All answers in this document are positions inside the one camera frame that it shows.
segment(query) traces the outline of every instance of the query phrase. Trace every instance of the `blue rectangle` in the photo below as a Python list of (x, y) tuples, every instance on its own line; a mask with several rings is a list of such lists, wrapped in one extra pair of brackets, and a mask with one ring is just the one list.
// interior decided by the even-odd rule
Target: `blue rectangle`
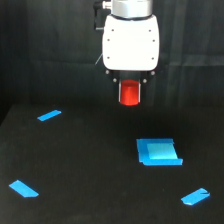
[(21, 181), (17, 180), (14, 183), (9, 185), (10, 188), (12, 188), (14, 191), (22, 195), (24, 198), (27, 197), (37, 197), (39, 194), (26, 186)]
[(45, 120), (47, 120), (49, 118), (57, 116), (58, 114), (61, 114), (61, 111), (54, 110), (54, 111), (52, 111), (50, 113), (47, 113), (45, 115), (42, 115), (42, 116), (38, 117), (38, 120), (45, 121)]
[(173, 144), (147, 144), (150, 159), (177, 159), (176, 151)]
[(174, 144), (172, 138), (150, 138), (150, 139), (139, 139), (145, 144), (156, 144), (156, 143), (164, 143), (164, 144)]
[(181, 200), (186, 205), (194, 205), (209, 196), (210, 194), (205, 189), (200, 188), (199, 190), (187, 195), (186, 197), (183, 197)]
[(146, 166), (181, 166), (183, 159), (144, 159)]
[(139, 162), (147, 166), (180, 166), (173, 139), (137, 139)]

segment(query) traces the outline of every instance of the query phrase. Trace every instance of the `black background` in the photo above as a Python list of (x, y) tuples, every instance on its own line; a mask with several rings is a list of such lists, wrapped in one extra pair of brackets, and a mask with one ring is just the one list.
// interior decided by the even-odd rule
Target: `black background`
[[(114, 103), (93, 30), (93, 0), (0, 1), (0, 99), (5, 103)], [(223, 106), (221, 0), (155, 0), (160, 62), (149, 106)], [(103, 25), (110, 11), (102, 11)]]
[[(154, 0), (165, 69), (131, 108), (95, 66), (93, 2), (0, 0), (0, 122), (26, 104), (0, 129), (1, 223), (222, 223), (224, 2)], [(137, 138), (173, 138), (183, 166), (143, 166)], [(39, 196), (9, 189), (17, 179)], [(181, 202), (201, 187), (209, 199)]]

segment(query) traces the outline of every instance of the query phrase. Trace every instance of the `black table surface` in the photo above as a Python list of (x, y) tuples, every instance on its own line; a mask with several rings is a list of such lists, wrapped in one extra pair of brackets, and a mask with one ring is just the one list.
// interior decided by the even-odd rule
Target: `black table surface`
[[(172, 138), (183, 165), (139, 163), (139, 138)], [(14, 105), (0, 128), (2, 224), (221, 224), (223, 179), (221, 108)], [(23, 198), (16, 180), (39, 195)], [(211, 196), (182, 203), (199, 188)]]

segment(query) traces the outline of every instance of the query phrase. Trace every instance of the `blue tape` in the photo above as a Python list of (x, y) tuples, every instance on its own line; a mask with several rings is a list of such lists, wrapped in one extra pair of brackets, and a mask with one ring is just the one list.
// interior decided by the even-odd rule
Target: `blue tape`
[(145, 144), (156, 144), (156, 143), (164, 143), (164, 144), (174, 144), (172, 138), (150, 138), (150, 139), (139, 139), (141, 142)]
[(54, 110), (54, 111), (52, 111), (50, 113), (47, 113), (47, 114), (45, 114), (43, 116), (38, 117), (38, 120), (45, 121), (45, 120), (47, 120), (49, 118), (52, 118), (54, 116), (57, 116), (58, 114), (61, 114), (61, 111)]
[(178, 159), (173, 144), (147, 144), (150, 159)]
[(179, 166), (173, 139), (137, 139), (139, 162), (148, 166)]
[(181, 166), (183, 159), (144, 159), (142, 163), (146, 166)]
[(139, 162), (143, 162), (145, 159), (149, 157), (149, 152), (145, 145), (142, 143), (141, 139), (137, 140), (137, 147), (139, 152)]
[(39, 194), (26, 186), (21, 181), (17, 180), (14, 183), (9, 185), (10, 188), (12, 188), (14, 191), (22, 195), (24, 198), (27, 197), (37, 197)]
[(199, 190), (187, 195), (186, 197), (183, 197), (181, 200), (186, 205), (194, 205), (209, 196), (210, 193), (208, 193), (205, 189), (200, 188)]

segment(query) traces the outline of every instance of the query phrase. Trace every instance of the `red cylinder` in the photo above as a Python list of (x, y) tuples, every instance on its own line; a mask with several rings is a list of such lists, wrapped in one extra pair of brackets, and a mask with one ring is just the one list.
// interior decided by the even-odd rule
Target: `red cylinder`
[(134, 106), (139, 103), (139, 82), (135, 80), (121, 81), (120, 103)]

